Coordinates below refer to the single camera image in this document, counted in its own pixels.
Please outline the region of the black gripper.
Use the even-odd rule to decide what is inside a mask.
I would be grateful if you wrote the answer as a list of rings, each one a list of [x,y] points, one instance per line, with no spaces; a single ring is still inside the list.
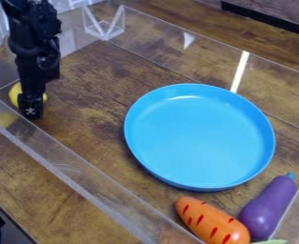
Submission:
[[[9,21],[9,48],[23,87],[17,105],[28,119],[43,118],[45,84],[60,77],[61,20],[48,0],[0,0]]]

